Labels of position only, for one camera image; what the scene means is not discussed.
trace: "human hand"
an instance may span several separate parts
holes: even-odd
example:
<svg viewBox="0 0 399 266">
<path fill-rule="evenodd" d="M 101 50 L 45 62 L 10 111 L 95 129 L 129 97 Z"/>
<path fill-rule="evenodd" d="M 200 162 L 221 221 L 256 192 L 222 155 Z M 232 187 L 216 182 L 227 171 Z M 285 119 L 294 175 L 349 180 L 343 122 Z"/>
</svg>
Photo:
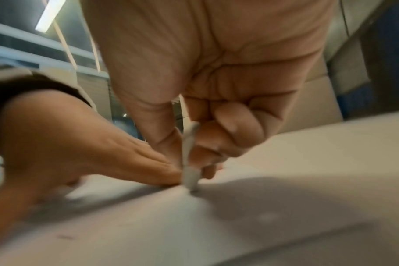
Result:
<svg viewBox="0 0 399 266">
<path fill-rule="evenodd" d="M 113 88 L 175 165 L 171 100 L 202 125 L 190 164 L 239 156 L 276 134 L 320 56 L 334 0 L 82 0 Z"/>
<path fill-rule="evenodd" d="M 129 136 L 81 100 L 29 92 L 0 113 L 0 237 L 29 206 L 81 176 L 102 174 L 151 185 L 175 185 L 180 171 L 148 144 Z"/>
</svg>

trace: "sleeve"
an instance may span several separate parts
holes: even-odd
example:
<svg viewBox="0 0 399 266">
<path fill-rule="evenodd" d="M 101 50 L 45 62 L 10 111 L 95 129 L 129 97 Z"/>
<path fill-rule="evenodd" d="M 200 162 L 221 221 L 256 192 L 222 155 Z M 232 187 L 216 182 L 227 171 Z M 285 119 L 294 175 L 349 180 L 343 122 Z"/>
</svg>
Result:
<svg viewBox="0 0 399 266">
<path fill-rule="evenodd" d="M 64 84 L 26 68 L 7 68 L 0 69 L 0 112 L 7 102 L 14 97 L 44 89 L 54 89 L 67 93 L 96 109 L 93 101 L 81 87 Z"/>
</svg>

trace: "table surface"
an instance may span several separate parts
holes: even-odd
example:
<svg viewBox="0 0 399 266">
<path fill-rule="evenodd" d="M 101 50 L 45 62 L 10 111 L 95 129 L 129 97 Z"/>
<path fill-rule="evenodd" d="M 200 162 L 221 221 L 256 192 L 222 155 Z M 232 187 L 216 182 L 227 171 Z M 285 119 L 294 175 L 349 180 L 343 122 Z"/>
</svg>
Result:
<svg viewBox="0 0 399 266">
<path fill-rule="evenodd" d="M 278 135 L 197 194 L 93 176 L 0 246 L 3 266 L 316 261 L 399 265 L 399 113 Z"/>
</svg>

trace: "dark sleeve cuff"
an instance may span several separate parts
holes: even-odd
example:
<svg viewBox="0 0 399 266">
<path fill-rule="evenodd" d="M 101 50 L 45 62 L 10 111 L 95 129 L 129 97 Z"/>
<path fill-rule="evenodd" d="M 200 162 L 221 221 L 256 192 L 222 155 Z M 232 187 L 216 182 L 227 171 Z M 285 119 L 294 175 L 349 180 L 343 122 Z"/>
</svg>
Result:
<svg viewBox="0 0 399 266">
<path fill-rule="evenodd" d="M 0 81 L 0 113 L 7 102 L 20 94 L 44 90 L 54 89 L 60 92 L 72 95 L 85 102 L 90 107 L 90 103 L 80 94 L 80 92 L 66 84 L 52 80 L 42 74 L 33 73 L 32 75 L 11 78 Z"/>
</svg>

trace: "ceiling light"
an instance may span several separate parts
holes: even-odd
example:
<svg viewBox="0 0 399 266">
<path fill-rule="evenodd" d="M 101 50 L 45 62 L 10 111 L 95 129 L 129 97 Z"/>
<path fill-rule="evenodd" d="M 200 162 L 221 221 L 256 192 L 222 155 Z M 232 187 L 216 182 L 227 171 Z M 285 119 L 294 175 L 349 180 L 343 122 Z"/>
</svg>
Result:
<svg viewBox="0 0 399 266">
<path fill-rule="evenodd" d="M 39 19 L 39 22 L 36 25 L 36 31 L 46 33 L 55 19 L 56 15 L 58 15 L 59 10 L 61 10 L 66 0 L 50 0 L 45 10 L 43 11 L 42 16 Z"/>
</svg>

